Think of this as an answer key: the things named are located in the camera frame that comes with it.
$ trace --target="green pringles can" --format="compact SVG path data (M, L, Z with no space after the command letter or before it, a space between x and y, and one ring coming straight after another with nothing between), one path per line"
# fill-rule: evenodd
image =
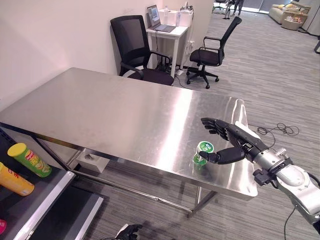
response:
M214 145L208 141L201 141L198 143L195 155L193 156L193 162L198 166L204 166L207 164L207 160L199 155L201 151L204 151L206 153L213 153Z
M51 167L22 142L11 146L7 154L41 178L51 173Z

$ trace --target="chair seat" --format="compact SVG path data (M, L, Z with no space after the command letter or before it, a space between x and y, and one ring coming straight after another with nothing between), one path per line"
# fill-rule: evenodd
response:
M190 61L201 63L204 65L219 65L218 53L214 51L208 51L203 49L195 50L190 55Z
M171 86L174 83L174 79L171 77L169 73L158 71L150 68L144 68L142 69L142 72L144 74L143 81L156 83L156 84L163 84ZM139 73L135 72L128 76L128 78L131 79L140 79Z

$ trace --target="chair backrest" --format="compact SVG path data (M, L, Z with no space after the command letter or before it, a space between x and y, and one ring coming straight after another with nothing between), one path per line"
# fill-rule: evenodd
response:
M110 22L122 61L132 67L147 66L151 53L143 17L119 16Z
M242 22L242 19L238 16L236 16L233 21L231 22L230 26L228 27L228 29L225 31L223 37L221 38L221 42L220 42L220 48L223 50L226 42L228 40L228 38L230 37L231 33L233 32L233 30L236 28L236 26L238 26L240 23Z

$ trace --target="floor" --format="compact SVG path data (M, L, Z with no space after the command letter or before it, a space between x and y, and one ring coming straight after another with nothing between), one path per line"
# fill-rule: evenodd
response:
M212 14L208 36L223 35L232 20L222 17ZM207 90L200 78L186 85L182 74L180 83L176 79L174 85L244 99L251 125L298 126L297 136L275 132L274 148L286 148L296 165L319 177L320 55L313 52L318 40L283 29L264 14L243 12L241 18L225 46L223 64L207 68L220 81L209 78L211 88ZM269 136L262 140L272 143ZM192 206L197 191L193 185L118 163L111 163L103 175L187 206ZM285 220L293 209L283 193L264 186L258 187L258 196L250 201L220 195L188 219L181 210L115 188L83 180L77 185L108 196L86 240L114 237L125 223L143 224L141 240L282 240ZM298 212L288 221L286 232L288 240L319 239Z

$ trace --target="laptop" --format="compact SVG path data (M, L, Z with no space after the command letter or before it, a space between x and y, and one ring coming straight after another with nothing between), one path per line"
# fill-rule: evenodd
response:
M146 8L148 11L151 28L155 31L170 33L176 26L165 25L160 23L160 16L157 5L149 6Z

